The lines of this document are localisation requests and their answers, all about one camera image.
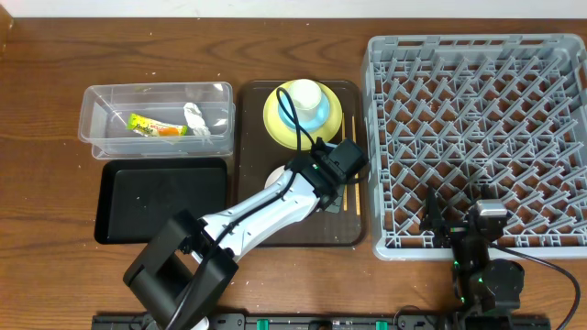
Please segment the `white bowl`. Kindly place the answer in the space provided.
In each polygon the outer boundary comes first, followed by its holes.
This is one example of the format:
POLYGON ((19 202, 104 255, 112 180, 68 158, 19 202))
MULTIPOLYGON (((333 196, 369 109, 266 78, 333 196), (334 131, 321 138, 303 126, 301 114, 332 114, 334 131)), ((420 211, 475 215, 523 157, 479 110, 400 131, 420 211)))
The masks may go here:
POLYGON ((280 166, 277 169, 275 169, 267 178, 267 180, 264 184, 264 188, 268 188, 271 185, 273 185, 282 176, 282 174, 284 172, 285 172, 284 166, 280 166))

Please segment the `white tissue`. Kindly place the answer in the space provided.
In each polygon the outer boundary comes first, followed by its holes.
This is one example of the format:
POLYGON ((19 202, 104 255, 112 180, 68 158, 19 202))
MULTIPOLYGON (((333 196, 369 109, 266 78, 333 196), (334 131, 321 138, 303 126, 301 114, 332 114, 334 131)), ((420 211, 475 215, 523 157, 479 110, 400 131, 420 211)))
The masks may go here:
POLYGON ((203 118, 203 113, 194 103, 186 103, 183 106, 184 117, 192 135, 204 140, 210 140, 211 133, 203 118))

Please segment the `yellow green snack wrapper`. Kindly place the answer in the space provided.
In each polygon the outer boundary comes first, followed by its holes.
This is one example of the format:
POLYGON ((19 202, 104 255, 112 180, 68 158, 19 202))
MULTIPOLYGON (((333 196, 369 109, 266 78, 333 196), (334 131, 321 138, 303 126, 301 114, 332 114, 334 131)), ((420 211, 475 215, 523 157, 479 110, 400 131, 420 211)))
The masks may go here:
POLYGON ((127 130, 143 137, 178 137, 187 133, 188 126, 163 123, 161 121, 131 114, 127 121, 127 130))

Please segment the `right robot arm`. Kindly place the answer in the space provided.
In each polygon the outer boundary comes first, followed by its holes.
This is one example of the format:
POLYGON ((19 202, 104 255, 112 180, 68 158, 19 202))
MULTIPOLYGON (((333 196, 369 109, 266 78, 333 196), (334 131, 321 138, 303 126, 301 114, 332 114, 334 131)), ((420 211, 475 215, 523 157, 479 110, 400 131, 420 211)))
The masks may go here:
POLYGON ((426 192, 425 217, 419 229, 434 234, 433 245, 450 248, 452 282, 462 306, 447 316, 454 329, 511 329, 511 312, 521 305, 525 271, 512 260, 490 258, 490 244, 504 234, 510 218, 504 203, 482 188, 460 220, 446 219, 434 188, 426 192))

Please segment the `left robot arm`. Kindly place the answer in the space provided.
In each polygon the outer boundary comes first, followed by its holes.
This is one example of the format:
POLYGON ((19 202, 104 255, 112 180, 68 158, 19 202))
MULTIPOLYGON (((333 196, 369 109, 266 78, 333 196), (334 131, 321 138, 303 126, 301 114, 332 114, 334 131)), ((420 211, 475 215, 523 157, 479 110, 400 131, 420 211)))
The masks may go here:
POLYGON ((172 217, 144 247, 123 280, 157 325, 191 329, 214 309, 238 261, 282 228, 326 210, 365 155, 346 139, 297 155, 269 187, 225 211, 172 217))

